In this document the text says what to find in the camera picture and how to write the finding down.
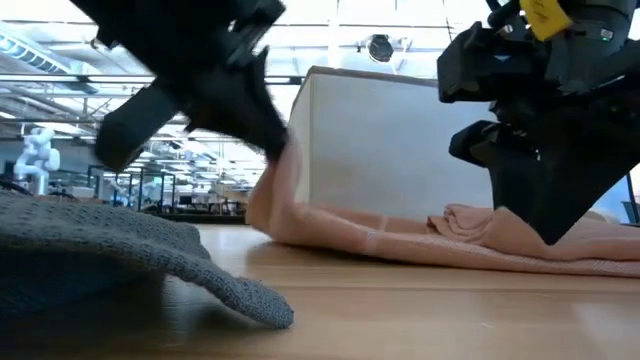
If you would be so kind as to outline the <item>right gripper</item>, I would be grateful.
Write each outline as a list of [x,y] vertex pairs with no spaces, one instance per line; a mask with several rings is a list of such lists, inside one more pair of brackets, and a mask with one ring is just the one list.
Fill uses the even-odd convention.
[[488,25],[458,34],[437,60],[439,100],[489,102],[495,123],[456,133],[452,156],[492,168],[494,205],[552,245],[640,163],[640,98],[548,107],[551,46],[535,38],[519,0],[487,0]]

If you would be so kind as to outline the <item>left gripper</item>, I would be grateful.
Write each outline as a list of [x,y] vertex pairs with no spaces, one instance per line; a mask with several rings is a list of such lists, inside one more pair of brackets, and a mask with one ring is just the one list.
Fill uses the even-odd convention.
[[265,83],[259,40],[285,11],[281,0],[71,0],[108,48],[124,47],[155,76],[97,133],[94,154],[120,172],[177,113],[188,131],[213,130],[276,161],[288,131]]

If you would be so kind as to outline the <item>beige fabric storage box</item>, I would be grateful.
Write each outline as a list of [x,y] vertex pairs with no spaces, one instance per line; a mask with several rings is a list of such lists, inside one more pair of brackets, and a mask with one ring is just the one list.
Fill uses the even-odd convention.
[[448,148],[491,117],[485,103],[440,102],[433,80],[313,66],[289,116],[302,151],[296,198],[414,220],[449,204],[489,207],[487,171]]

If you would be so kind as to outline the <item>pink striped towel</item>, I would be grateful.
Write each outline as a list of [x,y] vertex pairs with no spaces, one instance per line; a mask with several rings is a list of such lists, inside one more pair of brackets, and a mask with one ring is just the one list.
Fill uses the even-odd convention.
[[550,246],[506,208],[449,205],[419,222],[298,202],[301,151],[289,141],[249,199],[246,221],[294,246],[424,265],[640,279],[640,229],[583,218]]

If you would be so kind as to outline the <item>grey waffle towel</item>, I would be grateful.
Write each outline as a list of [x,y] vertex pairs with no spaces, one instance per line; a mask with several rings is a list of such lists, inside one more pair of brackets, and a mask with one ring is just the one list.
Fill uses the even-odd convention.
[[277,292],[218,267],[192,225],[0,190],[0,317],[66,304],[151,273],[203,287],[273,328],[294,321]]

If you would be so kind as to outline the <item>black slanted pole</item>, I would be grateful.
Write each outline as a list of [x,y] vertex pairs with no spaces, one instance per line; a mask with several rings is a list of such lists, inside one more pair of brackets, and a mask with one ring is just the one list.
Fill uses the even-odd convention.
[[627,210],[629,222],[631,224],[640,224],[640,210],[638,209],[638,205],[636,203],[633,182],[630,173],[626,174],[625,180],[628,190],[628,201],[625,204],[625,209]]

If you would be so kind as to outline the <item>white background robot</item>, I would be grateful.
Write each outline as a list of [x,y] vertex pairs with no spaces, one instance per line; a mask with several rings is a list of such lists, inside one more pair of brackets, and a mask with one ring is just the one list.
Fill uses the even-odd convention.
[[60,168],[60,153],[52,146],[55,131],[33,128],[23,137],[23,150],[14,167],[14,179],[34,195],[47,195],[49,176]]

